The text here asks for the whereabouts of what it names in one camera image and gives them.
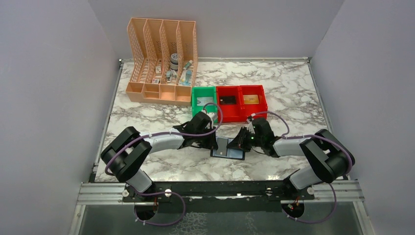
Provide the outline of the black leather card holder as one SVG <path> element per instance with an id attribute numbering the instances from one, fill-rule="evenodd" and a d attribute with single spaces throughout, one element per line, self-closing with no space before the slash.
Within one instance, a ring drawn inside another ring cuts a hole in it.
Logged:
<path id="1" fill-rule="evenodd" d="M 226 137 L 217 137 L 216 142 L 218 149 L 212 149 L 210 151 L 211 157 L 224 158 L 224 159 L 234 159 L 234 160 L 244 160 L 245 152 L 242 150 L 235 150 L 227 148 L 228 143 L 230 143 L 233 138 Z"/>

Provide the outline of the red plastic bin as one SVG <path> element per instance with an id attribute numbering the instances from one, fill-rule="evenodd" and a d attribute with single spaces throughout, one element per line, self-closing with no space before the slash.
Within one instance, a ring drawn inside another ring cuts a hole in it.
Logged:
<path id="1" fill-rule="evenodd" d="M 222 110 L 223 122 L 234 123 L 241 122 L 241 99 L 239 96 L 239 87 L 238 86 L 217 86 L 216 87 L 217 103 Z M 236 105 L 220 105 L 219 97 L 220 96 L 235 96 L 237 104 Z"/>
<path id="2" fill-rule="evenodd" d="M 262 85 L 241 85 L 242 105 L 245 111 L 245 116 L 250 116 L 253 113 L 264 112 L 268 110 L 268 104 L 264 88 Z M 243 95 L 256 94 L 259 97 L 259 104 L 245 105 L 243 101 Z"/>

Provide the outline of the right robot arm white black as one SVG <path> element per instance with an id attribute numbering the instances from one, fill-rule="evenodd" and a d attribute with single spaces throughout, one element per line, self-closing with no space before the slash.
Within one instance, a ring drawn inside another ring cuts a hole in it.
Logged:
<path id="1" fill-rule="evenodd" d="M 242 127 L 228 143 L 228 149 L 249 152 L 259 147 L 265 155 L 304 156 L 309 165 L 297 170 L 283 180 L 281 192 L 288 199 L 295 199 L 307 188 L 317 183 L 332 183 L 351 171 L 355 164 L 353 155 L 334 135 L 321 129 L 313 135 L 298 137 L 274 135 L 269 122 L 263 118 L 253 119 L 248 127 Z"/>

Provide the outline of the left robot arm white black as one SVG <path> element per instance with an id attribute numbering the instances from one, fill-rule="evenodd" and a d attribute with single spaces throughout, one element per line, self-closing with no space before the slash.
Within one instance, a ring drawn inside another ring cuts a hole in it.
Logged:
<path id="1" fill-rule="evenodd" d="M 125 128 L 100 154 L 106 170 L 121 183 L 135 189 L 142 201 L 153 197 L 151 178 L 141 170 L 148 155 L 169 149 L 183 149 L 196 144 L 199 148 L 217 149 L 216 113 L 202 110 L 190 121 L 159 133 L 140 133 L 133 126 Z"/>

